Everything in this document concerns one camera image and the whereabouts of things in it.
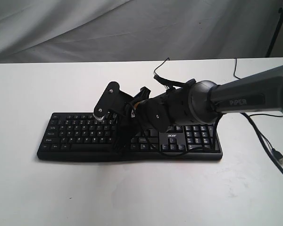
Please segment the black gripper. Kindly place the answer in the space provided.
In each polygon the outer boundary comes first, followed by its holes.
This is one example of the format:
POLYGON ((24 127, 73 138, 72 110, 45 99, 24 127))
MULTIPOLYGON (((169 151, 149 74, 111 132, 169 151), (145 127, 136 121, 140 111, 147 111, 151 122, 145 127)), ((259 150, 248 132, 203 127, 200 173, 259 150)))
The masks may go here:
POLYGON ((147 117, 145 105, 149 95, 150 90, 142 87, 138 94, 124 103, 123 116, 117 119, 116 129, 113 132, 112 155, 122 155, 137 132, 153 128, 147 117))

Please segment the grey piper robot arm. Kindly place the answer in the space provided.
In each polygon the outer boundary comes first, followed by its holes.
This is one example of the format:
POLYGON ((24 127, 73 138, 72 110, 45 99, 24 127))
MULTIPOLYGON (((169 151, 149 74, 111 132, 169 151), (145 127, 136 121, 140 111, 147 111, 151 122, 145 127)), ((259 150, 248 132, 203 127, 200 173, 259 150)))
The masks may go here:
POLYGON ((167 87, 158 96, 150 97, 147 87, 133 97, 118 93, 121 100, 113 108, 119 116, 116 150, 123 150, 136 133, 145 129, 166 132, 172 125, 217 124, 230 113, 283 113, 283 65, 222 85, 208 80, 154 78, 167 87))

